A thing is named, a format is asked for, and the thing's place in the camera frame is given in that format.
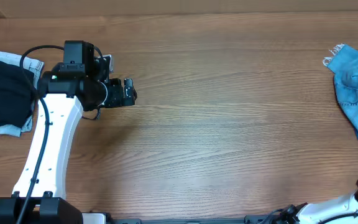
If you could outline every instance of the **white fringe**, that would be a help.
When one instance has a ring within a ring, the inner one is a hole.
[[[325,67],[327,67],[327,65],[333,60],[333,58],[335,57],[335,55],[338,54],[338,52],[344,47],[344,44],[338,44],[337,46],[334,47],[334,50],[329,50],[331,53],[333,53],[332,57],[325,57],[323,59],[323,65]]]

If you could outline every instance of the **wooden table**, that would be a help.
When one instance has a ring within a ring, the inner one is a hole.
[[[113,54],[139,94],[77,127],[67,200],[81,211],[243,217],[355,189],[358,142],[321,61],[336,44],[358,49],[358,12],[0,19],[2,51],[71,39]],[[0,197],[32,135],[0,136]]]

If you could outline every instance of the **wall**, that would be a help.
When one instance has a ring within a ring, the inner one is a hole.
[[[0,0],[0,17],[358,11],[355,0]]]

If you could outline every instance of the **black cloth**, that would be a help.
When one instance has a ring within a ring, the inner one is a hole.
[[[34,73],[25,70],[33,83]],[[0,62],[0,124],[23,127],[31,114],[31,87],[20,67]]]

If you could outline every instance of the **frayed edge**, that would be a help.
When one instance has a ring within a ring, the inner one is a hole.
[[[344,44],[338,44],[337,46],[334,47],[333,50],[329,50],[331,53],[333,53],[332,57],[325,57],[323,59],[323,65],[325,67],[328,66],[328,64],[333,60],[333,58],[339,53],[339,51],[344,47]]]

